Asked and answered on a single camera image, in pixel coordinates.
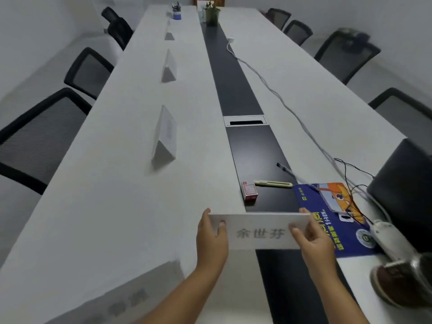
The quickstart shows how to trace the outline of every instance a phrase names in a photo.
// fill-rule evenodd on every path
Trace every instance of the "blue booklet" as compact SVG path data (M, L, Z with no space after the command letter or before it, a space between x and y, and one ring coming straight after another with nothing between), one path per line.
M295 185L293 189L300 206L312 213L333 240L337 258L382 253L369 232L366 219L352 206L343 183L314 186L320 192L307 184Z

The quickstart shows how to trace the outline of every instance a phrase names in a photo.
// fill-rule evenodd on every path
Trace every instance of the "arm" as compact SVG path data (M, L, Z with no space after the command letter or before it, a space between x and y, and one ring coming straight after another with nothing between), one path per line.
M139 324L193 324L215 286L228 257L225 223L215 236L209 218L202 213L197 233L197 267L171 294Z
M300 212L309 211L301 208ZM312 215L310 217L305 234L291 225L289 229L300 246L329 323L369 324L360 307L339 280L331 238L315 218Z

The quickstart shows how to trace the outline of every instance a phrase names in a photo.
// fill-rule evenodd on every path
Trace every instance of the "black chair back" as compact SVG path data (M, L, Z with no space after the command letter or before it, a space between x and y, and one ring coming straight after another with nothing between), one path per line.
M389 88L372 102L384 119L432 155L432 110L397 88Z
M0 175L43 194L92 107L63 88L0 131Z
M109 24L108 34L110 34L118 45L120 45L121 49L124 50L133 35L133 30L123 18L119 18Z
M289 17L291 17L291 14L281 9L270 8L267 11L266 17L273 23L273 25L282 30Z
M103 11L102 11L102 17L105 18L106 20L109 21L109 23L112 23L113 21L116 21L117 19L120 18L119 15L117 15L117 13L110 7L106 7Z
M380 52L381 49L371 43L336 31L318 50L315 60L346 85L356 72Z
M313 34L309 26L295 19L288 24L284 33L298 45L302 45Z
M64 83L96 100L113 70L108 60L87 47L69 68Z

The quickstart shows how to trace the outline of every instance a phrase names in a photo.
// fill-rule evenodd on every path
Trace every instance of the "blue pen holder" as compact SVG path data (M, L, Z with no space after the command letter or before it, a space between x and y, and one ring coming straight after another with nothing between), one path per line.
M173 11L172 12L172 19L181 20L181 12L180 11Z

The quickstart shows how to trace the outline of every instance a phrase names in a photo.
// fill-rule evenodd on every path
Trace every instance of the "hand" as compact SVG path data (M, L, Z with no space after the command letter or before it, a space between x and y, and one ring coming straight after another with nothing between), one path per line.
M197 233L197 270L219 277L228 258L228 237L225 222L220 222L215 236L209 218L210 209L202 213Z
M327 279L338 279L336 271L336 258L334 256L334 244L321 225L306 208L300 208L299 212L309 213L309 223L303 234L294 225L289 225L289 230L295 241L299 244L303 259L309 269L309 275L315 284Z

